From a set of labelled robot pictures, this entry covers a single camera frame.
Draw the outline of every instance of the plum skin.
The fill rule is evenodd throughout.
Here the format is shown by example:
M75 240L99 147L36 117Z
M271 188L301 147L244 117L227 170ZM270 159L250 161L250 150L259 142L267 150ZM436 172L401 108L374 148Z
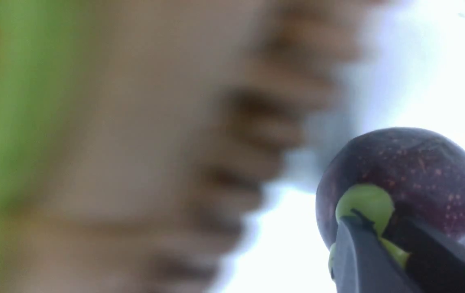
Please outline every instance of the plum skin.
M335 243L335 208L355 184L385 189L394 204L465 245L465 150L422 128L394 127L349 141L325 170L316 220L327 247Z

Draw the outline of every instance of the white background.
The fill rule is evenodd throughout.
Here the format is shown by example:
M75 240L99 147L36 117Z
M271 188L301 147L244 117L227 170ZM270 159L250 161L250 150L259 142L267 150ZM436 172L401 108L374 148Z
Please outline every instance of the white background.
M465 148L465 0L411 0L375 12L366 35L381 54L350 78L360 134L417 126ZM328 251L316 227L315 195L292 185L267 188L267 208L249 216L250 231L225 258L216 293L335 293Z

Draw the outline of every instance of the green object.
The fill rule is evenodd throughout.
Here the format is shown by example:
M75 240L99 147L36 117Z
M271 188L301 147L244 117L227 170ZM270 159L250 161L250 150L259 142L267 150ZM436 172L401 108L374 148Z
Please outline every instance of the green object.
M392 256L392 258L398 263L398 265L405 269L410 254L398 248L395 244L387 241L384 238L379 238L379 240L381 241L381 244L384 246L384 248L388 251L388 253Z
M390 221L394 205L386 190L370 184L354 185L346 191L335 208L337 221L343 216L356 216L353 209L374 222L377 235L382 235Z
M332 273L332 270L333 270L333 257L335 255L335 243L332 244L332 246L330 247L330 254L328 256L328 271L330 272L330 274Z
M6 208L43 173L72 103L81 3L0 0L0 268Z
M406 267L409 253L398 248L396 245L380 237L388 222L390 221L394 204L390 195L384 189L370 184L354 185L346 191L339 200L335 208L335 218L337 221L344 216L359 216L354 210L360 212L364 217L373 222L373 228L379 236L379 241L391 257L402 267ZM328 267L331 271L335 243L330 248Z

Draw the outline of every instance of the black tool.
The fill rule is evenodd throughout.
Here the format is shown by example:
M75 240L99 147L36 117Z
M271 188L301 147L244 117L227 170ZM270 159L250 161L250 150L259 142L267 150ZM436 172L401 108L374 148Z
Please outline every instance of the black tool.
M364 215L338 221L332 276L338 293L465 293L465 246L411 217L387 240L409 252L402 268Z

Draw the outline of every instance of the dark purple plum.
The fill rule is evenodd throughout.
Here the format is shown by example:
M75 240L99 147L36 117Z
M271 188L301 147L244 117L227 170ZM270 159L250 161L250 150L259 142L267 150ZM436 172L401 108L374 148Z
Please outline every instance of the dark purple plum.
M316 194L323 241L335 242L335 207L355 184L388 191L395 206L465 245L465 151L450 139L421 128L386 128L356 137L332 160Z

